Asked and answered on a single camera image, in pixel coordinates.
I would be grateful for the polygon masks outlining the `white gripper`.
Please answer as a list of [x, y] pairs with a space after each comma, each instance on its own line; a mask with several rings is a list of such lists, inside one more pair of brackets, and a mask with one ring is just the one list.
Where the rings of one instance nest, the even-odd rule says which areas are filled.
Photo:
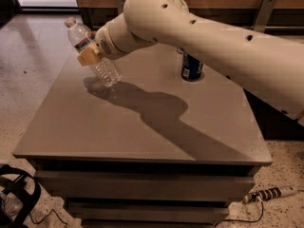
[[76, 46], [79, 52], [77, 59], [83, 67], [99, 63], [102, 54], [110, 60], [117, 60], [135, 50], [155, 45], [155, 42], [146, 41], [132, 33], [122, 13], [97, 30], [95, 42], [79, 43]]

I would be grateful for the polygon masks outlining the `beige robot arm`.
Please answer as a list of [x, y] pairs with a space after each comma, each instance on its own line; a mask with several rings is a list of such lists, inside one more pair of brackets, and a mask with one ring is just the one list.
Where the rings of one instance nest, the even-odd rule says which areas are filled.
[[304, 123], [304, 45], [200, 18], [183, 0], [126, 0], [123, 13], [97, 30], [95, 42], [78, 60], [88, 66], [156, 44], [183, 49]]

